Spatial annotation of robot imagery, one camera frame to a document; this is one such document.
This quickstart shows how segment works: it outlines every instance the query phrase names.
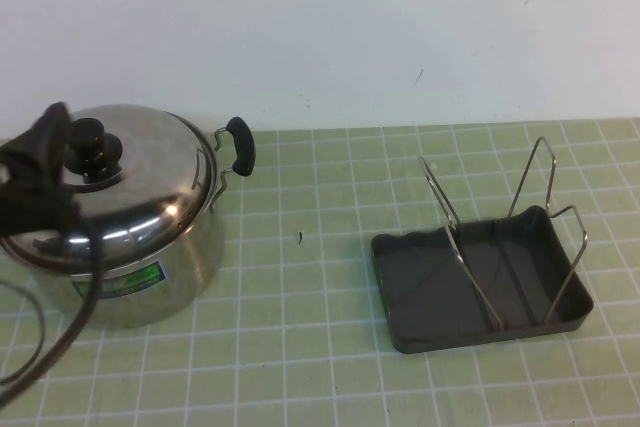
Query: pot lid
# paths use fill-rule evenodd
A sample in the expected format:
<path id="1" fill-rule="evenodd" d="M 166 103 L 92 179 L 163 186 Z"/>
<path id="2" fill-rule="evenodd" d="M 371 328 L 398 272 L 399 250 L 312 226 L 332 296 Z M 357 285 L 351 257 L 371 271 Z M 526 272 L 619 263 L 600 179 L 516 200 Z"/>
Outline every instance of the pot lid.
<path id="1" fill-rule="evenodd" d="M 213 150 L 186 121 L 136 105 L 93 107 L 72 118 L 63 182 L 102 238 L 105 268 L 171 243 L 213 195 Z M 89 240 L 73 232 L 30 232 L 4 246 L 36 267 L 88 267 Z"/>

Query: black cable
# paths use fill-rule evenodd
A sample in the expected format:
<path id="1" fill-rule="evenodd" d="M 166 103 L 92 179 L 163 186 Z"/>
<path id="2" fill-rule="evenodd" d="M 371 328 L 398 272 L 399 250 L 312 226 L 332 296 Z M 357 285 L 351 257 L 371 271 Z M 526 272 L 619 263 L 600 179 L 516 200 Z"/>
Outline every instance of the black cable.
<path id="1" fill-rule="evenodd" d="M 91 314 L 93 314 L 104 280 L 104 270 L 101 262 L 101 239 L 96 235 L 91 222 L 83 218 L 72 204 L 58 195 L 58 191 L 54 188 L 53 184 L 42 179 L 38 187 L 42 188 L 44 195 L 48 194 L 53 197 L 52 201 L 55 202 L 55 205 L 61 210 L 60 217 L 63 220 L 63 224 L 69 225 L 70 223 L 71 225 L 77 226 L 89 239 L 91 282 L 89 283 L 89 290 L 84 297 L 84 302 L 80 306 L 80 310 L 78 310 L 71 324 L 69 324 L 69 327 L 67 327 L 67 330 L 64 331 L 60 338 L 35 365 L 33 365 L 35 359 L 32 357 L 27 364 L 18 369 L 16 372 L 19 372 L 20 376 L 16 378 L 9 387 L 0 392 L 0 410 L 5 408 L 7 404 L 15 400 L 16 397 L 46 374 L 47 371 L 60 360 L 65 352 L 69 350 L 69 347 L 71 347 L 73 341 L 80 335 Z"/>
<path id="2" fill-rule="evenodd" d="M 20 367 L 15 372 L 12 372 L 6 377 L 0 378 L 0 385 L 7 385 L 19 379 L 20 376 L 24 374 L 27 371 L 27 369 L 29 369 L 29 367 L 31 367 L 33 363 L 38 359 L 40 352 L 42 352 L 42 347 L 44 346 L 44 339 L 46 335 L 46 325 L 45 325 L 42 305 L 40 305 L 40 301 L 38 301 L 35 295 L 33 295 L 24 287 L 13 284 L 6 280 L 0 279 L 0 285 L 2 285 L 5 289 L 13 290 L 16 294 L 24 297 L 33 306 L 33 310 L 35 311 L 36 317 L 38 318 L 38 327 L 40 328 L 40 340 L 38 340 L 38 346 L 36 347 L 36 350 L 33 352 L 31 357 L 29 357 L 29 360 L 27 360 L 22 365 L 22 367 Z"/>

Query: black knob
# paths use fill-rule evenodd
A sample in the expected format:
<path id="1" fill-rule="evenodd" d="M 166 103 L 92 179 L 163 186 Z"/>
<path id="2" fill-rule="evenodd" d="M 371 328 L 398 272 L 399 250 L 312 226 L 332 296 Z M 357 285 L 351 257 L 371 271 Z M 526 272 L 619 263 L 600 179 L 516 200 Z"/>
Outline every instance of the black knob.
<path id="1" fill-rule="evenodd" d="M 104 149 L 104 125 L 98 119 L 78 119 L 71 124 L 69 147 L 78 154 L 98 154 Z"/>
<path id="2" fill-rule="evenodd" d="M 78 119 L 71 123 L 69 149 L 65 167 L 81 174 L 86 183 L 105 179 L 120 170 L 122 143 L 115 135 L 107 134 L 98 119 Z"/>

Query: black tray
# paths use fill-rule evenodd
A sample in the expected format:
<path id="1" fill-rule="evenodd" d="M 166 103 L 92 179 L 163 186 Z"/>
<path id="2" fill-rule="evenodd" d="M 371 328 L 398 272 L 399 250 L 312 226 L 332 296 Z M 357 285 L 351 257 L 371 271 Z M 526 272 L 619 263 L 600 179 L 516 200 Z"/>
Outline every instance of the black tray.
<path id="1" fill-rule="evenodd" d="M 569 206 L 550 214 L 548 209 L 555 157 L 547 209 L 532 206 L 512 215 L 541 141 L 536 142 L 509 215 L 502 219 L 460 223 L 423 159 L 449 225 L 430 233 L 382 234 L 371 242 L 373 268 L 397 350 L 426 352 L 568 332 L 580 327 L 591 312 L 593 300 L 575 273 L 587 242 L 578 211 Z M 551 221 L 568 210 L 575 211 L 583 231 L 582 248 L 573 262 Z"/>

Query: green cutting mat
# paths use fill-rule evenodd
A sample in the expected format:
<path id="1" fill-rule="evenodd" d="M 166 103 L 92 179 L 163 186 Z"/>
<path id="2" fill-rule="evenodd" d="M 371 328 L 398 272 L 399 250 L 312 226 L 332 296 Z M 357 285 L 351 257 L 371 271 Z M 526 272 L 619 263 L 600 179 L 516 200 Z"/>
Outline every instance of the green cutting mat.
<path id="1" fill-rule="evenodd" d="M 208 291 L 147 328 L 86 331 L 0 425 L 638 426 L 639 128 L 604 120 L 258 133 L 254 174 L 232 179 L 220 199 L 226 254 Z M 504 216 L 539 135 L 558 157 L 554 207 L 575 203 L 589 232 L 579 274 L 596 308 L 568 335 L 396 353 L 369 242 L 443 225 L 417 156 L 463 220 Z M 233 151 L 222 153 L 226 165 Z M 520 207 L 544 200 L 544 150 L 537 160 Z M 575 220 L 555 225 L 574 253 Z M 30 283 L 6 260 L 0 274 Z M 47 320 L 52 339 L 63 319 L 49 306 Z M 4 373 L 36 335 L 33 313 L 3 293 Z"/>

